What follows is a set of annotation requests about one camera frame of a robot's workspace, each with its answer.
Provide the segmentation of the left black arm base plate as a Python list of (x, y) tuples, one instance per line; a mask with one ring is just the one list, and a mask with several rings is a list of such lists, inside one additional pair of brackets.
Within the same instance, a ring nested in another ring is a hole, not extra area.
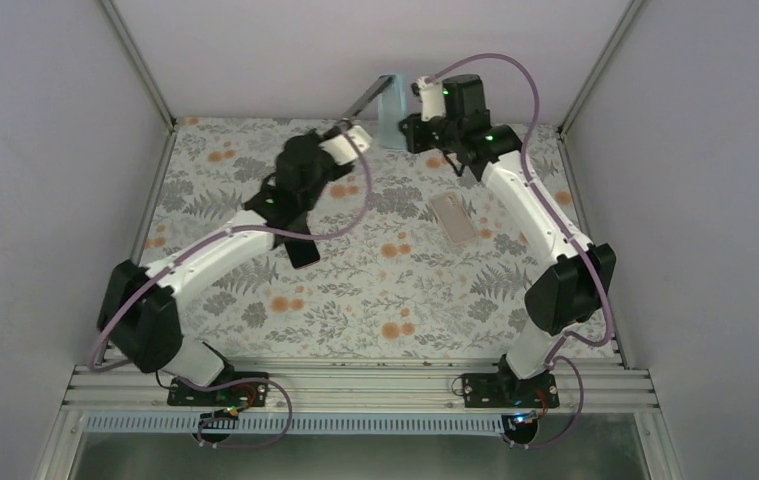
[(263, 378), (265, 372), (235, 372), (229, 378), (218, 379), (215, 385), (239, 380), (238, 384), (216, 391), (202, 391), (190, 387), (181, 380), (173, 379), (166, 399), (169, 406), (206, 407), (213, 409), (263, 407), (266, 401), (267, 384), (248, 381), (248, 378)]

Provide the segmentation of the black phone from blue case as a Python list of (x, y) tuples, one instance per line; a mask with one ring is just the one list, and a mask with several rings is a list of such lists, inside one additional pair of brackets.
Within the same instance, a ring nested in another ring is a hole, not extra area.
[(378, 100), (394, 85), (395, 77), (390, 74), (379, 76), (341, 115), (334, 123), (336, 128), (351, 124), (371, 104)]

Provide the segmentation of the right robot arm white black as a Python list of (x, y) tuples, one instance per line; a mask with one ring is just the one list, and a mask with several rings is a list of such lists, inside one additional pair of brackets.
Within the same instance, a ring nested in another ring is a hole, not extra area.
[(508, 210), (545, 268), (524, 296), (531, 323), (495, 372), (462, 377), (469, 407), (526, 406), (554, 387), (548, 369), (567, 340), (579, 336), (578, 325), (609, 309), (616, 255), (561, 210), (531, 166), (526, 141), (513, 128), (492, 124), (479, 76), (424, 76), (412, 90), (422, 109), (398, 124), (407, 150), (436, 149), (456, 173), (470, 170)]

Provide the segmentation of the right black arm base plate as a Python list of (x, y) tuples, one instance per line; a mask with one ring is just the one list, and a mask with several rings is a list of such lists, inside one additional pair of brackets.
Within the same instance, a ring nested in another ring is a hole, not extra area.
[(555, 376), (542, 373), (519, 380), (511, 374), (466, 373), (451, 386), (468, 409), (557, 408), (560, 406)]

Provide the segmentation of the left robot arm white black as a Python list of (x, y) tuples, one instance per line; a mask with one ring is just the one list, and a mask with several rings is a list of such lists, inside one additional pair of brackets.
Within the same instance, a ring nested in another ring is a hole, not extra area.
[(259, 191), (222, 227), (147, 265), (132, 260), (116, 265), (98, 315), (89, 368), (111, 370), (97, 361), (113, 344), (140, 372), (168, 372), (192, 385), (207, 404), (225, 402), (233, 391), (231, 365), (216, 349), (183, 333), (180, 310), (224, 275), (278, 247), (295, 269), (317, 263), (318, 242), (349, 233), (366, 212), (360, 210), (350, 225), (326, 234), (310, 231), (308, 214), (328, 184), (366, 161), (372, 144), (366, 130), (344, 123), (324, 134), (311, 130), (291, 137)]

